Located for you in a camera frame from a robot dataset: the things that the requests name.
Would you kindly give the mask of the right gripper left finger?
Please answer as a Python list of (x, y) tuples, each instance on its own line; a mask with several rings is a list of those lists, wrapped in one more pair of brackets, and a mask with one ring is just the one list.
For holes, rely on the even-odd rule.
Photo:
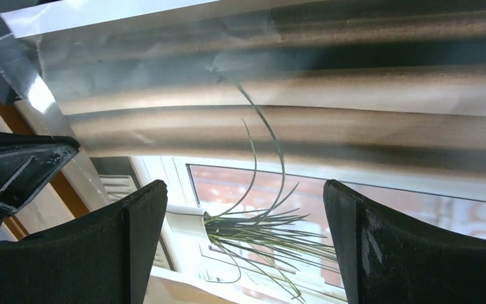
[(168, 202), (155, 180), (19, 241), (0, 241), (0, 303), (142, 303)]

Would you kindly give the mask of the glossy plant photo print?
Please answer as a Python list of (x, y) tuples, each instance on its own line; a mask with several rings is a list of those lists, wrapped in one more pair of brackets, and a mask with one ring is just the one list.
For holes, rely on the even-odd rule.
[(349, 303), (323, 203), (336, 180), (486, 240), (486, 1), (211, 1), (109, 17), (1, 13), (0, 74), (70, 136), (89, 211), (110, 180), (168, 190), (177, 276), (243, 303)]

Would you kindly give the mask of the brown cardboard backing board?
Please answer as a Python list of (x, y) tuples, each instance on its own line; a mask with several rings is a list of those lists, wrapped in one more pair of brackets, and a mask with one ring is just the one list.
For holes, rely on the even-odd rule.
[[(20, 116), (18, 110), (12, 110), (0, 103), (0, 122), (11, 132), (7, 139), (11, 139), (14, 144), (50, 144), (53, 140), (49, 136), (34, 135), (30, 127)], [(88, 214), (90, 211), (77, 194), (76, 190), (68, 182), (62, 171), (55, 173), (47, 185), (51, 185), (53, 191), (60, 197), (66, 206), (65, 209), (72, 215), (73, 219)]]

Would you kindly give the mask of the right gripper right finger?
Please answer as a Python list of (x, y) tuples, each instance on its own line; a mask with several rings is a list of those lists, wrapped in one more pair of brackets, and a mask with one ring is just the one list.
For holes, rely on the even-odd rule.
[(337, 180), (323, 203), (349, 303), (486, 303), (486, 240), (441, 229)]

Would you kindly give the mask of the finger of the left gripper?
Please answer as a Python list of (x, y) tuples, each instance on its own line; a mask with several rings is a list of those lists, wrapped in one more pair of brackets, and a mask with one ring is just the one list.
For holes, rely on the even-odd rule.
[(69, 136), (49, 136), (50, 144), (14, 144), (0, 132), (0, 227), (27, 206), (79, 152)]

